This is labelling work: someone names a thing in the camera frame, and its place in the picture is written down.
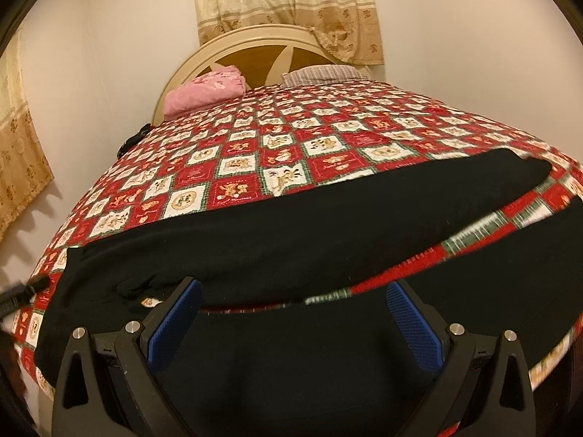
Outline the red patchwork bedspread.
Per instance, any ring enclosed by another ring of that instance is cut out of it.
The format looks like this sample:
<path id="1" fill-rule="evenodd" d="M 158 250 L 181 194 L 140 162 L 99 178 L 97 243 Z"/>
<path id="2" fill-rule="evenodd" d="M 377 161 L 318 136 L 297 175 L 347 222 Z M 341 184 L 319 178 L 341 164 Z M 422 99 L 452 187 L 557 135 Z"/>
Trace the red patchwork bedspread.
<path id="1" fill-rule="evenodd" d="M 550 161 L 549 180 L 408 259 L 405 271 L 449 259 L 555 212 L 581 188 L 577 163 L 519 128 L 386 83 L 256 89 L 153 129 L 81 198 L 36 268 L 57 280 L 70 248 L 112 233 L 496 148 Z"/>

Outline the beige curtain on left wall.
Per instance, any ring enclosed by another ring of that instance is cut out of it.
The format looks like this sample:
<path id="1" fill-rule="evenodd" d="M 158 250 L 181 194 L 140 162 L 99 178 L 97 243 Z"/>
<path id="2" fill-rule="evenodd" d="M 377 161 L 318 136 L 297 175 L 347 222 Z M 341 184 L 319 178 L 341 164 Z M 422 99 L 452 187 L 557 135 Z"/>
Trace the beige curtain on left wall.
<path id="1" fill-rule="evenodd" d="M 53 172 L 36 135 L 25 96 L 21 33 L 1 56 L 0 221 L 7 229 L 52 182 Z"/>

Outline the black pants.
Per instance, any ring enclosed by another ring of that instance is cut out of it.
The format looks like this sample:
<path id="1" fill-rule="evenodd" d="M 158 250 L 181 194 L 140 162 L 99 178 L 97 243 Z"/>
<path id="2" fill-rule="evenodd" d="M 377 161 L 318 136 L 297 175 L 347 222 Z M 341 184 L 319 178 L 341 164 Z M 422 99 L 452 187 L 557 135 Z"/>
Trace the black pants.
<path id="1" fill-rule="evenodd" d="M 551 163 L 508 149 L 161 220 L 67 252 L 36 363 L 141 322 L 186 277 L 201 305 L 154 379 L 191 436 L 401 436 L 434 378 L 386 305 L 405 281 L 446 323 L 515 331 L 530 368 L 582 310 L 582 202 L 455 257 L 403 263 L 523 199 Z"/>

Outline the cream wooden headboard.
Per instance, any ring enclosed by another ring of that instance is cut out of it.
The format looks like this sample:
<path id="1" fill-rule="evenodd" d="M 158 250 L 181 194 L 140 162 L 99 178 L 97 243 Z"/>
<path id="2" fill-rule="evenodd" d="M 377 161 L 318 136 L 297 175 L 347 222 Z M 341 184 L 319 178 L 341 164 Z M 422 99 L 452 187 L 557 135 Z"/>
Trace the cream wooden headboard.
<path id="1" fill-rule="evenodd" d="M 278 85 L 283 74 L 318 64 L 340 64 L 308 29 L 268 24 L 236 29 L 200 46 L 170 77 L 156 103 L 151 124 L 163 119 L 166 95 L 197 76 L 233 65 L 245 77 L 247 88 Z"/>

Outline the pink folded blanket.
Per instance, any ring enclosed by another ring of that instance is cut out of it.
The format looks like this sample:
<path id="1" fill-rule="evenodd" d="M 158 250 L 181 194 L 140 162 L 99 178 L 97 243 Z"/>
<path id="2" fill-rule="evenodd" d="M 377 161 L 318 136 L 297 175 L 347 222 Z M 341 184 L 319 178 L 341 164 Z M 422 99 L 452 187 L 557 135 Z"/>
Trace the pink folded blanket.
<path id="1" fill-rule="evenodd" d="M 164 98 L 165 118 L 206 109 L 245 95 L 246 80 L 233 65 L 212 70 L 171 90 Z"/>

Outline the striped pillow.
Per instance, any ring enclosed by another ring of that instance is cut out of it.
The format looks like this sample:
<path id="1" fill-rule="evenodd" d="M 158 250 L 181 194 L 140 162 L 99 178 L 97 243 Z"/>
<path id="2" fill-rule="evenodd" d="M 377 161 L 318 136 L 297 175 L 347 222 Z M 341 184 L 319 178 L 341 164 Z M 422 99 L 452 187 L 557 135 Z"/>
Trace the striped pillow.
<path id="1" fill-rule="evenodd" d="M 362 74 L 351 65 L 320 64 L 294 70 L 283 75 L 281 86 L 293 88 L 300 86 L 326 85 L 353 80 L 369 80 L 367 74 Z"/>

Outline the beige curtain behind headboard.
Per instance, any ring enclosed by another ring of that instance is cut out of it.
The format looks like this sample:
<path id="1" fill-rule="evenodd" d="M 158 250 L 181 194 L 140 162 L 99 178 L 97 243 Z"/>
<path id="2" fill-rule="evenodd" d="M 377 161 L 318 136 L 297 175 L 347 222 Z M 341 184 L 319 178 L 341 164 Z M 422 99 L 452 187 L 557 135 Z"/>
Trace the beige curtain behind headboard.
<path id="1" fill-rule="evenodd" d="M 195 0 L 195 6 L 201 43 L 244 27 L 292 25 L 345 63 L 384 64 L 375 0 Z"/>

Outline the black object beside bed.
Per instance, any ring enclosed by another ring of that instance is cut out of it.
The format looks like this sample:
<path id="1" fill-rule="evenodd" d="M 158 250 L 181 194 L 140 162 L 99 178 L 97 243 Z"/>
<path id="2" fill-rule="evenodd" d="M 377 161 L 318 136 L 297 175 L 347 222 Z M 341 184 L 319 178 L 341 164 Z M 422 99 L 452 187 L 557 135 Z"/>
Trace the black object beside bed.
<path id="1" fill-rule="evenodd" d="M 117 159 L 119 160 L 120 158 L 122 158 L 122 156 L 125 156 L 126 153 L 132 150 L 132 148 L 136 146 L 137 143 L 139 143 L 141 140 L 143 140 L 144 137 L 146 137 L 146 135 L 148 135 L 151 129 L 152 129 L 151 124 L 149 123 L 144 124 L 139 129 L 139 131 L 136 132 L 136 134 L 132 135 L 130 138 L 125 140 L 125 142 L 122 143 L 122 146 L 118 148 Z"/>

